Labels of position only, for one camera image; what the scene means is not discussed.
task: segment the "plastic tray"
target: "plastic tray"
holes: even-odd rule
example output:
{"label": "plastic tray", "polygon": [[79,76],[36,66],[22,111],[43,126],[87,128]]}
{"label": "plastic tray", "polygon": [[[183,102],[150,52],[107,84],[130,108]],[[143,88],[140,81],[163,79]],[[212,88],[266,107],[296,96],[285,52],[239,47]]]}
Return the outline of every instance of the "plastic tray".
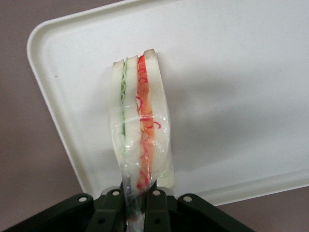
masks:
{"label": "plastic tray", "polygon": [[50,20],[28,59],[83,190],[121,182],[114,61],[154,48],[175,195],[219,205],[309,185],[309,1],[127,0]]}

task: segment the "purple-gray background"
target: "purple-gray background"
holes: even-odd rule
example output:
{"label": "purple-gray background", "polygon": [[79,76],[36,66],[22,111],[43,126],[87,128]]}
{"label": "purple-gray background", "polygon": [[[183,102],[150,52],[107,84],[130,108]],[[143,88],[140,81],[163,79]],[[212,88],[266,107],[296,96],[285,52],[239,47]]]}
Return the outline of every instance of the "purple-gray background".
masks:
{"label": "purple-gray background", "polygon": [[[0,1],[0,231],[82,191],[27,60],[31,31],[117,1]],[[309,228],[309,188],[219,208],[259,232]]]}

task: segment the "plastic wrap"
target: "plastic wrap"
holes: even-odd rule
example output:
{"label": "plastic wrap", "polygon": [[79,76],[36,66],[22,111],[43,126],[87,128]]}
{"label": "plastic wrap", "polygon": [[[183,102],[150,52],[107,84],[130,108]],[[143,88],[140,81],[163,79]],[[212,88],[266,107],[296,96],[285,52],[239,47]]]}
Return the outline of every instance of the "plastic wrap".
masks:
{"label": "plastic wrap", "polygon": [[143,195],[157,181],[173,188],[167,101],[155,51],[115,62],[110,133],[122,171],[130,231],[143,231]]}

